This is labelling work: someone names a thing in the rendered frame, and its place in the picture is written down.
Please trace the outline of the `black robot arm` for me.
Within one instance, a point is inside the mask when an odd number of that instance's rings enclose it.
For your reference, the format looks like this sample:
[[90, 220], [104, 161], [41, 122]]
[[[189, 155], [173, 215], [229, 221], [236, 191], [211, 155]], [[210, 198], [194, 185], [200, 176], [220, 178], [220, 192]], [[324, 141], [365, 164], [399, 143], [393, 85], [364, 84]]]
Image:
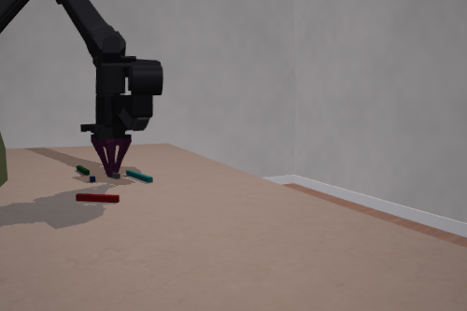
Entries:
[[[62, 2], [92, 56], [96, 67], [96, 94], [118, 95], [96, 97], [96, 124], [125, 124], [128, 130], [144, 131], [153, 116], [153, 95], [163, 92], [161, 63], [125, 56], [126, 41], [105, 22], [90, 0], [55, 1], [58, 5]], [[0, 34], [28, 2], [0, 0]], [[128, 78], [131, 95], [120, 95], [125, 93], [125, 78]]]

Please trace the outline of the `green rod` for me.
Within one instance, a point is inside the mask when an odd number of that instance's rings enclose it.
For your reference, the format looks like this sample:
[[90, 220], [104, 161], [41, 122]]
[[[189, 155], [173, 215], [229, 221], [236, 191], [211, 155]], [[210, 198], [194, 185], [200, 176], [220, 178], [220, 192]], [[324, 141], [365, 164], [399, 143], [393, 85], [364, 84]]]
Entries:
[[81, 165], [77, 165], [77, 170], [82, 173], [83, 175], [87, 176], [90, 174], [90, 170], [84, 168], [83, 166]]

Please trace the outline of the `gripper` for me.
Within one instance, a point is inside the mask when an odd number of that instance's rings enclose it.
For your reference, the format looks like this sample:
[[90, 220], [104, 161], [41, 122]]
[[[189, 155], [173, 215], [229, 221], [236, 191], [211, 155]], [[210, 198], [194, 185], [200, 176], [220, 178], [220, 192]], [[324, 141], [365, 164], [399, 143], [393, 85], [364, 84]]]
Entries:
[[[80, 131], [87, 132], [91, 131], [91, 141], [98, 153], [102, 164], [105, 168], [106, 175], [112, 177], [113, 172], [118, 173], [120, 170], [121, 162], [125, 156], [127, 149], [132, 142], [132, 135], [125, 134], [130, 131], [125, 124], [112, 124], [112, 125], [100, 125], [100, 124], [80, 124]], [[91, 129], [86, 129], [91, 127]], [[95, 140], [94, 139], [95, 135]], [[116, 139], [118, 138], [118, 139]], [[104, 140], [107, 139], [107, 140]], [[101, 141], [101, 142], [99, 142]], [[117, 160], [115, 161], [116, 146], [119, 146]], [[106, 154], [104, 151], [106, 148]], [[106, 160], [107, 156], [107, 160]], [[114, 162], [115, 161], [115, 162]]]

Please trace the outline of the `turquoise rod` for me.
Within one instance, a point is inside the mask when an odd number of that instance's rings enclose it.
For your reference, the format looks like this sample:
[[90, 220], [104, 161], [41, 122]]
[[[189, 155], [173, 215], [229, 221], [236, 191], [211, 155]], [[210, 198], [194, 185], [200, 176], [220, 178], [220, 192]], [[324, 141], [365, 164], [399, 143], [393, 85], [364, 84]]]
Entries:
[[132, 170], [126, 170], [126, 175], [129, 176], [129, 177], [137, 178], [139, 180], [142, 180], [142, 181], [145, 181], [145, 182], [148, 182], [148, 183], [153, 182], [153, 177], [146, 176], [146, 175], [137, 173], [137, 172], [132, 171]]

